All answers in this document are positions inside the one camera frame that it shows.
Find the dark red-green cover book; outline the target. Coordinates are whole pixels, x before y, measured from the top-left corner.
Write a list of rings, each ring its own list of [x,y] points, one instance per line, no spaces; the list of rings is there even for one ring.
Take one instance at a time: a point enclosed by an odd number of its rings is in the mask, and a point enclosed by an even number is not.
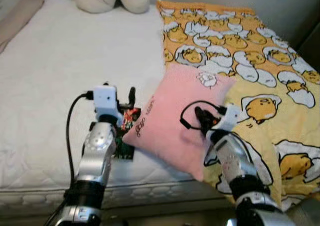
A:
[[[132,161],[134,158],[135,149],[134,146],[124,143],[122,137],[134,126],[135,121],[140,117],[141,109],[139,107],[133,107],[126,109],[123,112],[123,121],[117,131],[117,137],[115,139],[116,149],[112,154],[112,158],[115,160]]]

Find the pink pillow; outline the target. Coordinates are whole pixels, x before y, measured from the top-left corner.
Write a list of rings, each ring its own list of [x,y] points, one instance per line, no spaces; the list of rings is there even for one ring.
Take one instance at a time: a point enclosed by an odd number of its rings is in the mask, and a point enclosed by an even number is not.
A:
[[[169,63],[160,84],[123,141],[203,181],[206,153],[203,135],[185,128],[180,120],[199,127],[194,108],[202,107],[214,113],[206,102],[224,105],[227,92],[235,83],[234,78],[226,75]]]

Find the beige padded bed frame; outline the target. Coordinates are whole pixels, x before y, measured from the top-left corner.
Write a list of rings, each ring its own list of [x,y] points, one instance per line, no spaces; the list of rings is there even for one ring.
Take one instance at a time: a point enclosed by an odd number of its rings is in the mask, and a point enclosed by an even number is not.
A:
[[[0,19],[0,53],[42,8],[45,0],[19,0],[7,15]]]

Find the yellow egg-print blanket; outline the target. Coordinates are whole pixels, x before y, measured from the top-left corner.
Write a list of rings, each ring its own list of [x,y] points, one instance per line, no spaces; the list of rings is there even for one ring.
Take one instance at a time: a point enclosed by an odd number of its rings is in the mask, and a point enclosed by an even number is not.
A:
[[[320,73],[253,9],[158,0],[167,63],[228,76],[225,101],[240,109],[233,134],[282,210],[320,187]]]

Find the dark wardrobe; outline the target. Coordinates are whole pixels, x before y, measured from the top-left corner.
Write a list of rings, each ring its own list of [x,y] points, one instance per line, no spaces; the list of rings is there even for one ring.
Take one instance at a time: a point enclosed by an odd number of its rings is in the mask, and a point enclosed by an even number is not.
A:
[[[314,27],[304,37],[296,50],[299,56],[316,71],[320,71],[320,23],[316,22]]]

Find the white quilted mattress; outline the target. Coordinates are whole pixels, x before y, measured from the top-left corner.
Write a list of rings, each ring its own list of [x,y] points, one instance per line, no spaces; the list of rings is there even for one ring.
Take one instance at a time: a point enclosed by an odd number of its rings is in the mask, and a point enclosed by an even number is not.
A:
[[[155,6],[84,12],[45,0],[0,53],[0,217],[48,214],[69,187],[66,135],[74,164],[95,120],[92,101],[74,99],[107,82],[120,101],[135,88],[144,107],[165,72],[163,20]]]

